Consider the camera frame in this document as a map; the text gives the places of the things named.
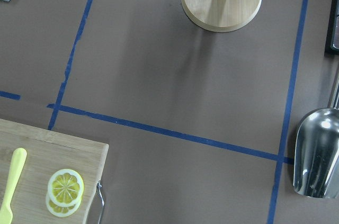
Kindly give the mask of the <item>wooden cutting board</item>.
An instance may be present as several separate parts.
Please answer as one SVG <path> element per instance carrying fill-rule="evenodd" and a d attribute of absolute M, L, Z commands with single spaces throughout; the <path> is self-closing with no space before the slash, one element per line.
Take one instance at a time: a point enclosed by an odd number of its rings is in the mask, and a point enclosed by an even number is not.
<path fill-rule="evenodd" d="M 1 193 L 4 193 L 13 151 L 27 152 L 11 209 L 13 223 L 100 223 L 102 197 L 97 192 L 108 144 L 1 120 Z M 69 217 L 52 215 L 46 206 L 48 181 L 56 171 L 69 168 L 84 181 L 82 202 Z"/>

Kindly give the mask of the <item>yellow plastic knife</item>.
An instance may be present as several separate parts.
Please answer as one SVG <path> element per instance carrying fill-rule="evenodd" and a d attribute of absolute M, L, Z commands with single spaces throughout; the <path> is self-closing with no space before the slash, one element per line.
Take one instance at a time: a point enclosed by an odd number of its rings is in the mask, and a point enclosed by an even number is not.
<path fill-rule="evenodd" d="M 11 223 L 13 220 L 11 202 L 12 202 L 12 198 L 13 198 L 17 183 L 20 179 L 20 176 L 23 170 L 26 157 L 27 157 L 27 152 L 24 148 L 17 148 L 13 152 L 11 163 L 10 163 L 10 168 L 8 172 L 3 202 L 1 205 L 1 224 Z"/>

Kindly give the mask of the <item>metal scoop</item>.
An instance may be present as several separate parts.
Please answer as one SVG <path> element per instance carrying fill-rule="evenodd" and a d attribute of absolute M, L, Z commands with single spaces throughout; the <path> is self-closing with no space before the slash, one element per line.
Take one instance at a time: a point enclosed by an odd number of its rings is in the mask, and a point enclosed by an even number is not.
<path fill-rule="evenodd" d="M 338 78 L 329 107 L 308 113 L 300 123 L 293 188 L 311 198 L 338 197 Z"/>

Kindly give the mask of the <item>lemon slice upper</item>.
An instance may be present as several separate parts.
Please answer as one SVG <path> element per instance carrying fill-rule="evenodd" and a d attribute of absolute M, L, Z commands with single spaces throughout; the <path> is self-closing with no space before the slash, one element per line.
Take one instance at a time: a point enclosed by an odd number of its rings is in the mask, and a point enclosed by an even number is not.
<path fill-rule="evenodd" d="M 49 179 L 49 199 L 57 206 L 71 207 L 79 203 L 84 193 L 84 181 L 73 169 L 60 169 Z"/>

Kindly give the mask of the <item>black framed glass tray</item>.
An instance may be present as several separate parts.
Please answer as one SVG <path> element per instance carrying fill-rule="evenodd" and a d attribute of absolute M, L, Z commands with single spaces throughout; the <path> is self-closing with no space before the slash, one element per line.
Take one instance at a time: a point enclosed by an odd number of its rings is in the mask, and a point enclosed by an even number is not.
<path fill-rule="evenodd" d="M 325 52 L 338 55 L 338 0 L 332 0 Z"/>

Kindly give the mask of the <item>lemon slice lower stacked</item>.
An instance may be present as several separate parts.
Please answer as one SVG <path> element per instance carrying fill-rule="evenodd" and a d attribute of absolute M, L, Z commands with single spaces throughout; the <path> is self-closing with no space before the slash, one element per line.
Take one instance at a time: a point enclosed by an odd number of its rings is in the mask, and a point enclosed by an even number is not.
<path fill-rule="evenodd" d="M 65 218 L 65 217 L 69 217 L 72 214 L 74 214 L 78 208 L 81 205 L 81 200 L 79 200 L 76 204 L 71 205 L 69 207 L 61 207 L 59 205 L 56 205 L 52 202 L 52 200 L 50 199 L 48 193 L 46 194 L 46 207 L 47 210 L 54 216 L 58 217 L 58 218 Z"/>

